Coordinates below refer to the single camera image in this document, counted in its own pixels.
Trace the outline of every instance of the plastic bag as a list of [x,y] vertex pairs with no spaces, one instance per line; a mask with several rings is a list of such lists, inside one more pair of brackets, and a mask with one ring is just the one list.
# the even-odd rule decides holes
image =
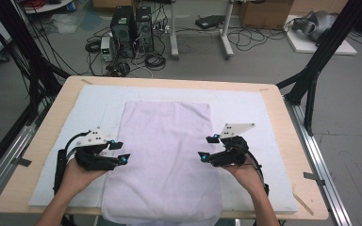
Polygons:
[[72,34],[77,30],[77,18],[74,16],[55,14],[51,19],[59,34]]

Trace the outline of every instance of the folded cloth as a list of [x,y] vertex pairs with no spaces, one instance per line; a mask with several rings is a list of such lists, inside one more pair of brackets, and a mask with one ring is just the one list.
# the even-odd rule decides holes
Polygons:
[[214,225],[222,213],[217,169],[200,161],[214,153],[210,105],[128,102],[114,155],[131,153],[108,173],[105,219],[123,224]]

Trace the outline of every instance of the wooden table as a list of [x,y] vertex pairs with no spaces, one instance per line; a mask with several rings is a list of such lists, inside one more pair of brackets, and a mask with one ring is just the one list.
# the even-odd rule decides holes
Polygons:
[[[275,85],[183,81],[164,79],[111,78],[71,76],[67,79],[40,129],[29,145],[24,158],[31,160],[29,167],[18,166],[0,196],[1,213],[41,213],[43,207],[29,206],[46,156],[52,150],[61,127],[71,112],[79,91],[87,85],[125,87],[156,87],[171,89],[217,89],[261,92],[279,150],[287,169],[298,212],[278,215],[280,219],[326,219],[328,211],[316,181],[305,179],[304,172],[312,172],[304,149],[293,127],[283,97]],[[68,214],[101,215],[100,208],[69,207]],[[245,212],[223,212],[223,218],[254,218]]]

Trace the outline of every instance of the human hand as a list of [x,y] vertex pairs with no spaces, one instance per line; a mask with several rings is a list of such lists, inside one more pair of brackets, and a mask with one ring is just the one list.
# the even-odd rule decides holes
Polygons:
[[249,158],[246,158],[245,163],[240,167],[229,166],[223,168],[229,171],[237,179],[237,181],[249,192],[249,194],[253,195],[256,192],[265,192],[263,183],[258,175],[257,169],[255,169]]
[[72,159],[67,164],[58,192],[72,198],[105,173],[106,171],[103,170],[84,170],[78,166],[75,159]]

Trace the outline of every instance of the gray floor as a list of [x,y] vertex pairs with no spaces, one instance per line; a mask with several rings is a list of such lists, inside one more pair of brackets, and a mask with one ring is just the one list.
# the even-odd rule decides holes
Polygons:
[[[88,8],[73,15],[78,19],[77,31],[71,35],[53,33],[49,39],[73,69],[84,73],[88,71],[84,50],[86,39],[107,27],[109,21],[102,20]],[[42,14],[45,21],[49,17],[49,13]],[[234,18],[233,23],[238,24],[238,20]],[[179,19],[178,24],[194,27],[191,18]],[[167,47],[164,56],[168,61],[165,69],[153,72],[153,77],[276,84],[298,73],[312,56],[294,53],[287,39],[282,39],[269,40],[248,52],[233,47],[235,56],[225,60],[218,35],[211,36],[201,33],[179,35],[179,61],[169,58],[170,45],[168,38],[164,38]],[[362,225],[362,45],[350,39],[347,41],[358,53],[356,56],[333,56],[322,71],[313,130],[352,224]],[[102,65],[98,57],[93,70],[101,73]],[[145,70],[136,70],[129,76],[149,78],[152,75]],[[27,101],[25,85],[13,61],[0,63],[0,140],[20,116]],[[32,225],[37,217],[0,214],[0,225]],[[80,225],[93,223],[93,217],[76,219]],[[244,221],[243,225],[252,225],[252,222]],[[334,225],[334,221],[332,218],[326,221],[290,220],[285,225]]]

